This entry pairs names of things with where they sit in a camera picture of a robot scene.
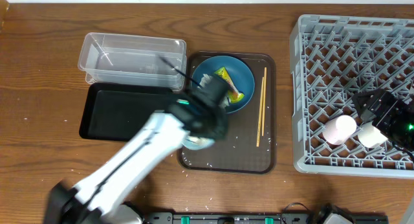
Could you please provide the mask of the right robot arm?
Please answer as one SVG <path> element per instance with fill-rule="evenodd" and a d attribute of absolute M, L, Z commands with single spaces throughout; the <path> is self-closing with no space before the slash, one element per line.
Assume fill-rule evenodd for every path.
<path fill-rule="evenodd" d="M 358 117 L 370 121 L 393 144 L 413 159 L 413 106 L 384 89 L 356 93 L 351 98 Z"/>

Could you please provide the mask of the white plastic cup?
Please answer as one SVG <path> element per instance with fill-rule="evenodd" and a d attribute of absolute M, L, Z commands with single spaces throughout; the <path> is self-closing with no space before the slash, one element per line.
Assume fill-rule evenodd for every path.
<path fill-rule="evenodd" d="M 372 122 L 362 125 L 357 137 L 360 143 L 366 148 L 376 148 L 385 143 L 388 138 L 379 129 L 374 127 Z"/>

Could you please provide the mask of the light blue bowl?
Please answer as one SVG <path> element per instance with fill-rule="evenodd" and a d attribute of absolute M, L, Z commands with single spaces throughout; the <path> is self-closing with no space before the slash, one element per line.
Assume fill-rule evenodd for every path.
<path fill-rule="evenodd" d="M 182 145 L 189 150 L 202 150 L 209 148 L 215 143 L 213 139 L 204 137 L 187 136 L 183 141 Z"/>

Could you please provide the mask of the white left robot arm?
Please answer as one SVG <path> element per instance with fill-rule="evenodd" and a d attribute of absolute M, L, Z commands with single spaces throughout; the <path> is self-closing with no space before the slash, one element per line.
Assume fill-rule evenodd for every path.
<path fill-rule="evenodd" d="M 165 111 L 156 111 L 140 131 L 101 168 L 67 188 L 59 182 L 49 193 L 44 223 L 141 223 L 124 206 L 125 198 L 165 157 L 182 146 L 210 147 L 228 129 L 222 102 L 231 89 L 212 75 L 182 94 Z"/>

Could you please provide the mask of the pink plastic cup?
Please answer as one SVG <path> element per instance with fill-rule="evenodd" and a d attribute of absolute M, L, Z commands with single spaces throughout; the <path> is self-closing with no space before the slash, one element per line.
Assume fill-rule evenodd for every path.
<path fill-rule="evenodd" d="M 356 121 L 348 115 L 341 115 L 325 124 L 323 138 L 333 145 L 343 144 L 356 131 Z"/>

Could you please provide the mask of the yellow snack wrapper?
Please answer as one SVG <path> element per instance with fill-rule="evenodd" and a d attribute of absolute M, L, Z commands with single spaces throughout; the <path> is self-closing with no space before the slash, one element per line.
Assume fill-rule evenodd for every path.
<path fill-rule="evenodd" d="M 234 85 L 233 80 L 231 79 L 230 75 L 228 74 L 228 71 L 226 70 L 226 67 L 221 67 L 217 71 L 215 71 L 215 74 L 220 76 L 223 80 L 225 80 L 229 86 L 230 90 L 227 94 L 227 100 L 230 104 L 236 104 L 245 97 L 245 95 L 236 88 Z"/>

